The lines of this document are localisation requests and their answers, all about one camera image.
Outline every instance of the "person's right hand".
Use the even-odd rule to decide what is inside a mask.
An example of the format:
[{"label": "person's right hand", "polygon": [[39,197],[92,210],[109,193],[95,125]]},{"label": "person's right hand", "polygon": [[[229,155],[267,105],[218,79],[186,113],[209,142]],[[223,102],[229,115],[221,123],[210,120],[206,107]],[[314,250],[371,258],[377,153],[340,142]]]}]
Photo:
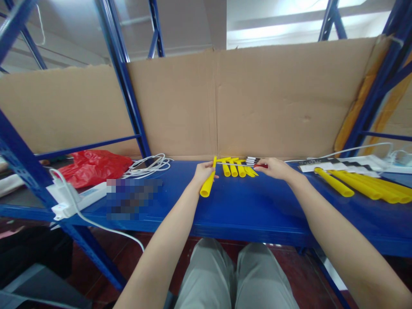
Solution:
[{"label": "person's right hand", "polygon": [[285,162],[276,158],[264,158],[260,159],[258,165],[267,164],[267,168],[255,167],[254,170],[262,172],[270,177],[283,179],[287,182],[292,181],[294,178],[299,177],[301,173],[291,168]]}]

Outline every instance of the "forearm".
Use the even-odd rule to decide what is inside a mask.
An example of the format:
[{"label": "forearm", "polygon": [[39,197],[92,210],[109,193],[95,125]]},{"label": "forearm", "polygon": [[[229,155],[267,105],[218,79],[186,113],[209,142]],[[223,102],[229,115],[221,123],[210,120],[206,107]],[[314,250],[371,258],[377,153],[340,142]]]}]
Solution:
[{"label": "forearm", "polygon": [[361,308],[406,308],[412,296],[386,260],[303,175],[288,182],[325,254]]},{"label": "forearm", "polygon": [[191,181],[154,233],[115,308],[162,308],[189,236],[201,184]]}]

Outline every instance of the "white power strip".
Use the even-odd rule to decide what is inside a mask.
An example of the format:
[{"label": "white power strip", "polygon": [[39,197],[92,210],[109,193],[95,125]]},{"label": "white power strip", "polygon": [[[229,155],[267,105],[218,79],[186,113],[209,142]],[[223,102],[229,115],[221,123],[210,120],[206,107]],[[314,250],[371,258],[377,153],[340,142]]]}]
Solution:
[{"label": "white power strip", "polygon": [[[107,193],[106,182],[102,182],[101,184],[98,184],[81,194],[78,194],[71,184],[68,185],[80,211],[105,197]],[[46,189],[58,202],[56,206],[51,208],[51,210],[56,214],[54,220],[60,221],[62,219],[70,218],[77,213],[64,185],[55,182],[55,184],[46,187]]]}]

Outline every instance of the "cardboard box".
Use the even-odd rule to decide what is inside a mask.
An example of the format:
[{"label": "cardboard box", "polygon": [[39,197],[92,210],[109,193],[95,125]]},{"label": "cardboard box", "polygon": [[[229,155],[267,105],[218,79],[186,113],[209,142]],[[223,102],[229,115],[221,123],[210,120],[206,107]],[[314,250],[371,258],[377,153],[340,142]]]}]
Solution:
[{"label": "cardboard box", "polygon": [[[356,97],[375,38],[212,51],[130,63],[153,154],[326,155]],[[35,153],[133,134],[112,67],[0,79],[0,108]],[[135,141],[103,147],[139,154]]]}]

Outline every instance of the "yellow foam stick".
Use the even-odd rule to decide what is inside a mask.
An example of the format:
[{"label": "yellow foam stick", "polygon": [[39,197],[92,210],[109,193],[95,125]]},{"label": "yellow foam stick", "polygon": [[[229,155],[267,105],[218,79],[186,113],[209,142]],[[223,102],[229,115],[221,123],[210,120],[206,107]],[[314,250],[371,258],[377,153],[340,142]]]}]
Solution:
[{"label": "yellow foam stick", "polygon": [[[242,164],[242,162],[246,162],[246,160],[237,160],[236,164]],[[246,177],[246,171],[244,167],[237,167],[237,170],[239,171],[240,177]]]},{"label": "yellow foam stick", "polygon": [[[235,164],[234,161],[237,161],[237,160],[239,160],[239,158],[230,159],[230,160],[228,160],[228,162],[229,162],[230,164]],[[237,172],[236,166],[234,166],[234,165],[229,165],[229,166],[230,166],[230,172],[232,173],[232,176],[233,176],[233,177],[237,177],[237,176],[238,176],[238,172]]]},{"label": "yellow foam stick", "polygon": [[252,178],[256,177],[254,173],[252,173],[250,167],[245,167],[245,172],[246,174],[248,174],[249,176],[251,176]]},{"label": "yellow foam stick", "polygon": [[360,181],[363,181],[367,184],[369,184],[372,188],[376,189],[377,191],[381,192],[383,194],[382,199],[387,201],[388,203],[395,204],[395,203],[402,203],[406,204],[409,203],[412,200],[412,197],[407,196],[406,194],[403,194],[402,192],[399,192],[398,190],[394,190],[391,187],[388,187],[384,184],[381,184],[379,182],[374,182],[372,180],[369,180],[367,177],[359,174],[353,174],[351,175],[352,177],[359,179]]},{"label": "yellow foam stick", "polygon": [[[226,163],[226,161],[229,161],[230,159],[231,157],[222,158],[222,159],[217,160],[217,162]],[[223,164],[222,167],[223,167],[223,174],[225,175],[225,177],[229,177],[230,176],[229,166]]]},{"label": "yellow foam stick", "polygon": [[256,173],[251,167],[245,167],[245,170],[248,170],[249,173],[253,175],[253,177],[259,176],[259,174]]},{"label": "yellow foam stick", "polygon": [[386,180],[383,180],[383,179],[373,178],[373,177],[370,177],[370,176],[367,176],[367,175],[364,175],[364,177],[368,178],[371,181],[381,183],[381,184],[384,184],[385,186],[391,187],[391,188],[393,188],[393,189],[395,189],[399,192],[402,192],[403,194],[406,194],[407,196],[412,198],[412,189],[411,188],[408,188],[408,187],[405,187],[405,186],[402,186],[402,185],[398,185],[396,183],[389,182],[389,181],[386,181]]},{"label": "yellow foam stick", "polygon": [[355,192],[341,183],[339,180],[333,178],[331,175],[327,174],[323,169],[320,167],[315,168],[315,173],[322,177],[328,184],[331,185],[333,189],[338,191],[344,197],[352,197],[354,196]]},{"label": "yellow foam stick", "polygon": [[[216,168],[216,156],[213,159],[213,167]],[[202,188],[200,189],[200,195],[203,197],[208,197],[210,195],[210,190],[212,189],[213,180],[215,179],[215,172],[212,172],[209,178],[205,181]]]},{"label": "yellow foam stick", "polygon": [[333,176],[339,178],[343,182],[346,182],[352,188],[366,195],[368,198],[372,200],[379,200],[382,197],[382,193],[364,184],[363,182],[360,182],[359,180],[347,176],[346,174],[342,173],[342,171],[330,170],[328,172],[331,173]]}]

